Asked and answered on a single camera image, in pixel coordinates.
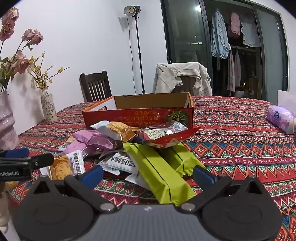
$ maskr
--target lamp head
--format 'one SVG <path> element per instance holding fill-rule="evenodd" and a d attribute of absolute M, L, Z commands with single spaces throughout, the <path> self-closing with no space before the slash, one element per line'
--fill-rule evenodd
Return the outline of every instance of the lamp head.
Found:
<path fill-rule="evenodd" d="M 133 17 L 141 12 L 140 6 L 126 6 L 123 10 L 123 13 L 128 17 Z"/>

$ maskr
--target sliding glass door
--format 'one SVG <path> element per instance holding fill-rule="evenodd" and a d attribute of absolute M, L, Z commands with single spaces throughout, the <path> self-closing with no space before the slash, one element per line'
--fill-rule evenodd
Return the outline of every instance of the sliding glass door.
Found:
<path fill-rule="evenodd" d="M 168 63 L 199 62 L 212 77 L 209 29 L 203 2 L 163 0 L 162 5 Z"/>
<path fill-rule="evenodd" d="M 277 104 L 277 91 L 288 88 L 288 56 L 280 16 L 254 5 L 262 54 L 262 99 Z"/>

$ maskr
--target red tablecloth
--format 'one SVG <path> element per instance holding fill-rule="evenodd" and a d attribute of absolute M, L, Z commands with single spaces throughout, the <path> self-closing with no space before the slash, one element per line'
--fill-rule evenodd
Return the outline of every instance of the red tablecloth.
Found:
<path fill-rule="evenodd" d="M 296 143 L 294 136 L 266 120 L 270 103 L 230 97 L 193 97 L 193 102 L 194 123 L 201 129 L 184 144 L 214 174 L 225 173 L 233 179 L 259 177 L 283 213 L 277 240 L 295 240 Z M 90 105 L 68 107 L 58 113 L 57 121 L 24 132 L 19 147 L 28 147 L 31 155 L 57 155 L 58 147 L 85 127 L 81 111 Z M 85 163 L 86 169 L 92 165 L 93 161 Z M 39 174 L 35 171 L 32 180 L 19 182 L 9 191 L 10 199 L 21 202 Z M 191 185 L 196 193 L 201 192 Z M 95 191 L 116 205 L 156 202 L 150 191 L 122 180 L 103 179 Z"/>

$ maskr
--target light stand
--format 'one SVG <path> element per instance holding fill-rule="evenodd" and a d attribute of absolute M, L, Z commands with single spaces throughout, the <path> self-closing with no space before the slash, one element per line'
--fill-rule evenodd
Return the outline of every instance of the light stand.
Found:
<path fill-rule="evenodd" d="M 140 51 L 140 41 L 139 41 L 139 31 L 138 31 L 138 21 L 137 21 L 137 19 L 139 18 L 138 14 L 135 14 L 134 16 L 132 16 L 132 18 L 135 18 L 135 20 L 136 20 L 138 49 L 139 49 L 139 60 L 140 60 L 141 80 L 142 80 L 142 93 L 145 94 L 144 80 L 143 80 L 143 70 L 142 70 L 142 60 L 141 60 L 141 51 Z"/>

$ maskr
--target purple tissue package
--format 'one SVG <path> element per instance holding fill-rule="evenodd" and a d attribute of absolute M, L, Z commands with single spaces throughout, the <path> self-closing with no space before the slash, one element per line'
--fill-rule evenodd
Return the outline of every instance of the purple tissue package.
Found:
<path fill-rule="evenodd" d="M 267 119 L 285 133 L 294 134 L 295 115 L 291 111 L 277 105 L 271 105 L 268 109 Z"/>

